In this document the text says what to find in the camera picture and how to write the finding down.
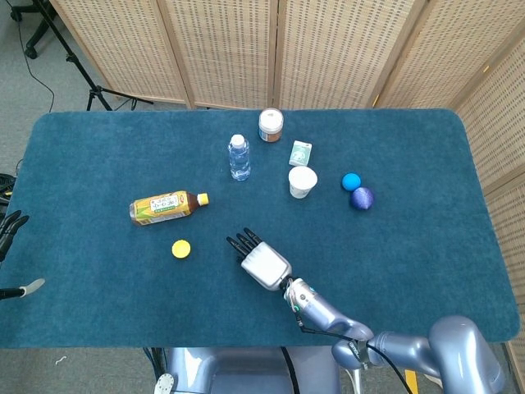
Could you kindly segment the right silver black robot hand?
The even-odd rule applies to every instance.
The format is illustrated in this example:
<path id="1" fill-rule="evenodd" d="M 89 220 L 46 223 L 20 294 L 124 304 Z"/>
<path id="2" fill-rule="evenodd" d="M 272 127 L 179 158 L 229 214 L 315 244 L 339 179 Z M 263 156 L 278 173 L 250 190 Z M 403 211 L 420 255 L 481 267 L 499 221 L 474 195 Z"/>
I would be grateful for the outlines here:
<path id="1" fill-rule="evenodd" d="M 226 241 L 239 255 L 242 269 L 268 291 L 284 291 L 292 279 L 290 263 L 249 228 Z"/>

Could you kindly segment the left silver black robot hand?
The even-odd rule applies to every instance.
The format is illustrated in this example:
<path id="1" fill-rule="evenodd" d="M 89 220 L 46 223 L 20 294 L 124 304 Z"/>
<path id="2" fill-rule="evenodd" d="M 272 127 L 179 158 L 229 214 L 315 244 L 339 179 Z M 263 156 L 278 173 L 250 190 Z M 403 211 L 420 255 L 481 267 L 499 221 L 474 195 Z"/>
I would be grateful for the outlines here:
<path id="1" fill-rule="evenodd" d="M 7 253 L 11 248 L 13 239 L 18 230 L 28 222 L 29 216 L 21 215 L 20 210 L 16 210 L 5 216 L 1 220 L 1 263 L 7 257 Z M 35 293 L 39 288 L 45 284 L 44 278 L 38 278 L 28 285 L 18 286 L 13 288 L 2 288 L 1 289 L 1 300 L 7 300 L 12 298 L 24 298 L 32 293 Z"/>

